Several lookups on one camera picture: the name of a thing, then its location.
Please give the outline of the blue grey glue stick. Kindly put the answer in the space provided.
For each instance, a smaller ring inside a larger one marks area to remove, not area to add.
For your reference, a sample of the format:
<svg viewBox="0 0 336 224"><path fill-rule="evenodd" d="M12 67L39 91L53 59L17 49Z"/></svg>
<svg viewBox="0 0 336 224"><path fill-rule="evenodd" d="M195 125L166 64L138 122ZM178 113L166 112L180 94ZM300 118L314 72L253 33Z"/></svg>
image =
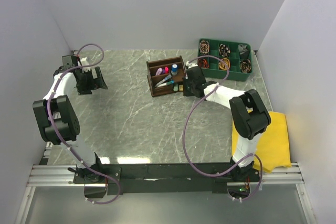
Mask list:
<svg viewBox="0 0 336 224"><path fill-rule="evenodd" d="M177 75L177 73L178 73L178 65L177 64L173 64L172 68L171 68L171 75L175 76L175 75Z"/></svg>

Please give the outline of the lilac pen case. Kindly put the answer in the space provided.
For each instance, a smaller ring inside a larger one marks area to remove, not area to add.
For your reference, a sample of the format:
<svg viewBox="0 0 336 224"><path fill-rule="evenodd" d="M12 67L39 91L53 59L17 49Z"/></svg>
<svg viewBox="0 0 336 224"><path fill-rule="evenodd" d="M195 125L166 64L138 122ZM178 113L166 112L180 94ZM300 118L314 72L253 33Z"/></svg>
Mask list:
<svg viewBox="0 0 336 224"><path fill-rule="evenodd" d="M158 68L155 75L156 76L160 75L162 73L162 71L163 71L162 68Z"/></svg>

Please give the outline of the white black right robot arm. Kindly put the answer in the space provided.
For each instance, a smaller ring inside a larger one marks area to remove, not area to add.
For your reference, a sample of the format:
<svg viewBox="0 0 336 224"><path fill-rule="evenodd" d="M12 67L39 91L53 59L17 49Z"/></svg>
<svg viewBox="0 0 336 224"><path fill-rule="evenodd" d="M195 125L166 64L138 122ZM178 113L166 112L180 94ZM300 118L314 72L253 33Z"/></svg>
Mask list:
<svg viewBox="0 0 336 224"><path fill-rule="evenodd" d="M242 181L254 164L257 144L262 134L271 124L270 114L259 93L254 89L239 91L215 81L207 82L201 68L195 64L186 69L183 91L187 97L199 98L191 111L203 101L214 102L230 109L238 142L231 158L232 167L220 174L230 172L232 179Z"/></svg>

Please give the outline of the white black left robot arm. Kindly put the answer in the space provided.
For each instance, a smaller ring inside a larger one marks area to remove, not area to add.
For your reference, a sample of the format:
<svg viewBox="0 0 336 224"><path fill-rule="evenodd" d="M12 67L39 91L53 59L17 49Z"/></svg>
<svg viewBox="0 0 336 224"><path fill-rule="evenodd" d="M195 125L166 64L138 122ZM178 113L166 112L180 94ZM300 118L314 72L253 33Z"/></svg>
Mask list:
<svg viewBox="0 0 336 224"><path fill-rule="evenodd" d="M53 84L43 99L33 103L33 112L42 139L59 145L72 156L79 170L86 171L91 182L104 179L105 170L99 157L80 136L80 124L68 95L76 89L79 95L107 89L99 67L88 67L89 59L75 55L62 57L62 66L53 74Z"/></svg>

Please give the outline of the green cap white marker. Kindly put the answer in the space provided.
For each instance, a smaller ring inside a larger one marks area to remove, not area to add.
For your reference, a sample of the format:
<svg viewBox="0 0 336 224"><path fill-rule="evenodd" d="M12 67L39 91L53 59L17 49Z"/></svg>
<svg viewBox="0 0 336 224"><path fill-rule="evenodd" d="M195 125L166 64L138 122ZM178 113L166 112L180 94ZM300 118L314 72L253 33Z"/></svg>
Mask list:
<svg viewBox="0 0 336 224"><path fill-rule="evenodd" d="M165 83L159 84L159 85L155 86L155 88L166 87L166 86L172 85L174 83L175 82L172 80L172 81L169 81L169 82L165 82Z"/></svg>

